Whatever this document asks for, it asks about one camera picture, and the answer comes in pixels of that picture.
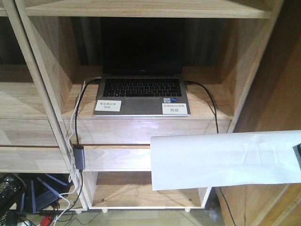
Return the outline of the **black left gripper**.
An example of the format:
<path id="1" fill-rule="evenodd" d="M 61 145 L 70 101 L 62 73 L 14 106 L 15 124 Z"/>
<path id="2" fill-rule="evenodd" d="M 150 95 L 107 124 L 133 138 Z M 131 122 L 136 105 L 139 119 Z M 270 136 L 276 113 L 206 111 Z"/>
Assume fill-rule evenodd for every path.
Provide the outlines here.
<path id="1" fill-rule="evenodd" d="M 15 174 L 7 173 L 0 182 L 0 212 L 6 213 L 26 191 L 25 182 Z"/>

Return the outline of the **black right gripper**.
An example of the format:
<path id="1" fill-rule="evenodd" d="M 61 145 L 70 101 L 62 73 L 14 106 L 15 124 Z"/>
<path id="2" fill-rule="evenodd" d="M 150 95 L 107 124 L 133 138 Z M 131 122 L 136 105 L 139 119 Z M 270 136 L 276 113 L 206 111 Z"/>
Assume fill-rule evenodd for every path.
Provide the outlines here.
<path id="1" fill-rule="evenodd" d="M 301 145 L 297 144 L 293 147 L 294 153 L 296 155 L 297 162 L 301 168 Z"/>

